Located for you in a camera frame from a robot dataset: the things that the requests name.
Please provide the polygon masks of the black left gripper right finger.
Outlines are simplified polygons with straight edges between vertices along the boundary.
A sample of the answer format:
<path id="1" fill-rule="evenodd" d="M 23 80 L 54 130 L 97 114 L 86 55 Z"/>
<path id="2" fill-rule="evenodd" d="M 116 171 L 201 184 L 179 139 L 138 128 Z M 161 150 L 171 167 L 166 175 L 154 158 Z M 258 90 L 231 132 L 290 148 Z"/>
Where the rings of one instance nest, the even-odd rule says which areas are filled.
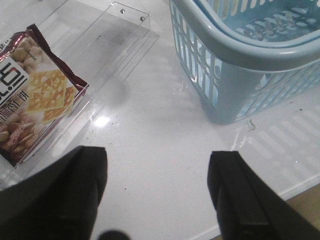
<path id="1" fill-rule="evenodd" d="M 213 151 L 207 186 L 224 240 L 318 240 L 320 231 L 282 200 L 237 151 Z"/>

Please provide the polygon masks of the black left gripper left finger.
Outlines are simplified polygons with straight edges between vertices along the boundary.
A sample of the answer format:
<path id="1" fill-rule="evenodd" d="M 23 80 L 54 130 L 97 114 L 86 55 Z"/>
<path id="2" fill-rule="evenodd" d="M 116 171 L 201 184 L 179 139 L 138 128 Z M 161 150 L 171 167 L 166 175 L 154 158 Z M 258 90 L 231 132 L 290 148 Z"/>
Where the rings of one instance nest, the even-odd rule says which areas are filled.
<path id="1" fill-rule="evenodd" d="M 90 239 L 106 183 L 105 148 L 74 148 L 0 192 L 0 238 Z"/>

